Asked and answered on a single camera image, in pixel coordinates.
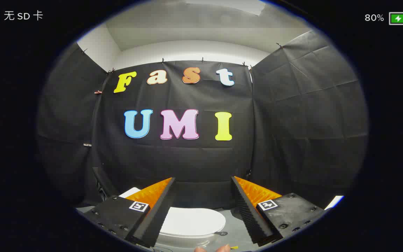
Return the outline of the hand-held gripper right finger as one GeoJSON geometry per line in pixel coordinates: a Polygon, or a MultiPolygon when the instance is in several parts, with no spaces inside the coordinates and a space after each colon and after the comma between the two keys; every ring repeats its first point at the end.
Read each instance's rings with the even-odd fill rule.
{"type": "Polygon", "coordinates": [[[287,239],[310,227],[326,210],[296,193],[280,195],[250,182],[231,177],[232,193],[253,244],[267,245],[287,239]]]}

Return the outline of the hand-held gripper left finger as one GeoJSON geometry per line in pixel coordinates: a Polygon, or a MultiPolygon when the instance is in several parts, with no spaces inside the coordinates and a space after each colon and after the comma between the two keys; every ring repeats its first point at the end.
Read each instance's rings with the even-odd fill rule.
{"type": "Polygon", "coordinates": [[[175,180],[167,178],[128,197],[112,196],[83,216],[122,240],[153,247],[176,196],[175,180]]]}

